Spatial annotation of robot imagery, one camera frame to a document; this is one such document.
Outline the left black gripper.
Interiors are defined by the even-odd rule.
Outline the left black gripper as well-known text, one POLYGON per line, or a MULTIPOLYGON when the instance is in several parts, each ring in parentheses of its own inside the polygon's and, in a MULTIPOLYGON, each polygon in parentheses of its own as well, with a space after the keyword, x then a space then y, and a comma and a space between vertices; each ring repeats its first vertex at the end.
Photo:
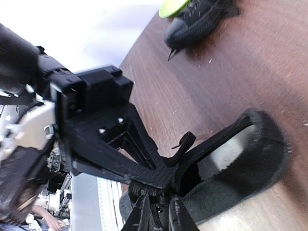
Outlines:
POLYGON ((171 173, 129 103, 133 82, 120 69, 111 65, 76 75, 61 68, 49 83, 60 150, 73 175, 169 185, 171 173))

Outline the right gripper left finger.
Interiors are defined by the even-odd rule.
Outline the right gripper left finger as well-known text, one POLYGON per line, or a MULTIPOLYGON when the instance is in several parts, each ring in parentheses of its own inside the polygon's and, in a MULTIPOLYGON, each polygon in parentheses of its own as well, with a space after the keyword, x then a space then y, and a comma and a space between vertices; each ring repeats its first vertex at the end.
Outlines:
POLYGON ((140 196, 125 222, 122 231, 148 231, 150 212, 149 196, 140 196))

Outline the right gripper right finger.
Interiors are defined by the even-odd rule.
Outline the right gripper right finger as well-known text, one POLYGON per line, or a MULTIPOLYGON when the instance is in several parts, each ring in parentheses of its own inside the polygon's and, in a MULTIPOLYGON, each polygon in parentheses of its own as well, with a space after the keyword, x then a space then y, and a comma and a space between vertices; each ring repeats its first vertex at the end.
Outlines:
POLYGON ((170 231, 199 231, 179 197, 174 196, 170 200, 168 214, 170 231))

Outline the black sneaker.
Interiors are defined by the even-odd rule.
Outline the black sneaker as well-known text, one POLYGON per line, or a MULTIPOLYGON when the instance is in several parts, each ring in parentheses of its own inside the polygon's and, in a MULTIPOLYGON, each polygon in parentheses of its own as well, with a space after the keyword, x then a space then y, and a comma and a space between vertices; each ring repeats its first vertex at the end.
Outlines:
POLYGON ((120 214, 127 221, 141 195, 150 200, 149 231, 169 231, 169 204, 177 196, 196 225, 217 216, 274 185, 288 163, 282 130, 265 111, 247 109, 230 126, 194 146, 187 132, 173 157, 164 163, 173 174, 167 190, 133 184, 120 198, 120 214))
POLYGON ((173 54, 209 35, 222 19, 239 16, 233 0, 190 0, 174 17, 164 33, 164 43, 173 54))

